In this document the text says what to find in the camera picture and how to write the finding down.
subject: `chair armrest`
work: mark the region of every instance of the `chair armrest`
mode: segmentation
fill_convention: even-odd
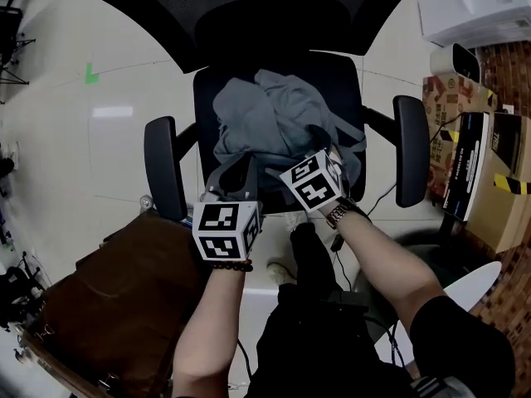
[[[410,96],[392,100],[395,119],[363,107],[365,122],[397,149],[397,205],[416,205],[426,195],[430,133],[424,105]]]
[[[162,218],[181,221],[188,209],[179,162],[197,142],[196,124],[176,136],[171,116],[155,119],[144,130],[144,162],[149,190]]]

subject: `brown leather bag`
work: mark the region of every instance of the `brown leather bag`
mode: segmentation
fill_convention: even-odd
[[[207,275],[191,231],[145,212],[49,289],[30,348],[72,371],[74,389],[82,380],[112,396],[159,397]]]

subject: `black shirt sleeve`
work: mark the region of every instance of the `black shirt sleeve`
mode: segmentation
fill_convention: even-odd
[[[437,297],[418,311],[411,328],[413,353],[423,376],[453,376],[476,398],[505,398],[514,386],[514,354],[505,335]]]

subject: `wristwatch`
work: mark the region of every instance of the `wristwatch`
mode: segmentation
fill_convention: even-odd
[[[364,216],[371,221],[367,214],[359,209],[359,206],[356,204],[354,199],[350,197],[339,197],[336,202],[339,205],[337,205],[332,212],[326,216],[329,226],[334,230],[336,229],[336,225],[339,223],[339,220],[341,220],[349,211],[357,212],[360,216]]]

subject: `green tape mark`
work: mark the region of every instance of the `green tape mark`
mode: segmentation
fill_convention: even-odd
[[[92,64],[86,64],[85,84],[95,84],[100,80],[100,74],[92,74]]]

